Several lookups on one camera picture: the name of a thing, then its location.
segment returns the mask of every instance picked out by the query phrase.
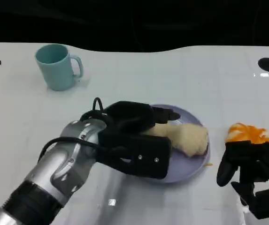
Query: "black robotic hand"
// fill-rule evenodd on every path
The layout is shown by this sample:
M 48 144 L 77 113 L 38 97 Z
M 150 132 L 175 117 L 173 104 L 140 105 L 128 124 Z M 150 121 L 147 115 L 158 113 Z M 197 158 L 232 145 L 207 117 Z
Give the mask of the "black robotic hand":
M 95 109 L 98 101 L 100 110 Z M 99 145 L 104 150 L 97 153 L 97 162 L 125 174 L 163 179 L 168 172 L 171 141 L 166 137 L 142 135 L 155 123 L 167 123 L 180 115 L 171 109 L 148 104 L 120 101 L 103 109 L 96 98 L 92 111 L 80 120 L 102 120 L 107 127 L 98 133 Z
M 217 173 L 217 184 L 225 186 L 240 168 L 239 182 L 231 185 L 244 205 L 256 218 L 269 217 L 269 189 L 254 193 L 255 182 L 269 180 L 269 142 L 252 144 L 250 141 L 228 142 Z

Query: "black cable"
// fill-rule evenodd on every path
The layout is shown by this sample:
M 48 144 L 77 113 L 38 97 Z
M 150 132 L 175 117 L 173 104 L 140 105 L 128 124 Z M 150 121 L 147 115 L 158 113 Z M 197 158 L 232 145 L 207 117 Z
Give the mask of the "black cable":
M 100 108 L 100 111 L 103 112 L 103 105 L 102 105 L 102 102 L 101 102 L 101 99 L 99 97 L 96 97 L 94 100 L 93 100 L 93 104 L 92 104 L 92 110 L 96 110 L 96 103 L 98 102 L 99 104 L 99 108 Z
M 45 155 L 47 149 L 52 144 L 57 143 L 57 142 L 77 143 L 77 144 L 80 144 L 80 145 L 91 147 L 91 148 L 96 149 L 96 150 L 104 150 L 103 147 L 100 147 L 97 144 L 94 144 L 94 143 L 79 139 L 77 137 L 57 137 L 57 138 L 54 138 L 54 139 L 50 140 L 47 144 L 45 144 L 45 146 L 43 147 L 43 149 L 42 149 L 42 151 L 41 151 L 41 153 L 39 155 L 38 162 Z

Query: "bread roll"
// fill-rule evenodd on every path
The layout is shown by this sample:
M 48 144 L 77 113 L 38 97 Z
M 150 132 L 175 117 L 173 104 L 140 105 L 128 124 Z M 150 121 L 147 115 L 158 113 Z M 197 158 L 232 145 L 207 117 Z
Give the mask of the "bread roll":
M 156 124 L 145 135 L 168 137 L 172 146 L 187 156 L 203 155 L 208 146 L 208 131 L 196 124 Z

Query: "mug handle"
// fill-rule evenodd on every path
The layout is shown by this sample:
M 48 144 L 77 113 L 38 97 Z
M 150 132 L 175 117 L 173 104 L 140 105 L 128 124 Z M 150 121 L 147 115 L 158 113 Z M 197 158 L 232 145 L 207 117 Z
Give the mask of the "mug handle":
M 76 55 L 71 55 L 70 58 L 76 60 L 80 68 L 80 74 L 79 75 L 74 74 L 75 78 L 81 78 L 83 76 L 83 65 L 80 57 Z

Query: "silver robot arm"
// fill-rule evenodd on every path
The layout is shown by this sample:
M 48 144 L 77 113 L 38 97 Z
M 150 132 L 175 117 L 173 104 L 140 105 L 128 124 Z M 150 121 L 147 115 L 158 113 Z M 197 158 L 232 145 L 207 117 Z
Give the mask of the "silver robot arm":
M 106 128 L 96 119 L 74 121 L 61 133 L 98 144 Z M 0 225 L 49 225 L 81 188 L 96 162 L 96 150 L 78 143 L 58 142 L 0 207 Z

